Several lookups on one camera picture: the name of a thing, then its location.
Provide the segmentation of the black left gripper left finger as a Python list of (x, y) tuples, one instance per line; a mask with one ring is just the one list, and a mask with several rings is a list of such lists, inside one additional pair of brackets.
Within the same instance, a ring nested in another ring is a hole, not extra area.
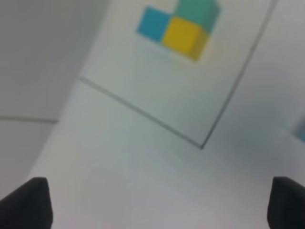
[(53, 210), (48, 180), (34, 177), (0, 200), (2, 229), (50, 229)]

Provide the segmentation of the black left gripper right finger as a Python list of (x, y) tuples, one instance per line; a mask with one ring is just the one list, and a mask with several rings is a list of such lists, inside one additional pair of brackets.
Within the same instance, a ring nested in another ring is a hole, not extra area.
[(305, 229), (305, 187), (288, 177), (274, 177), (267, 222), (271, 229)]

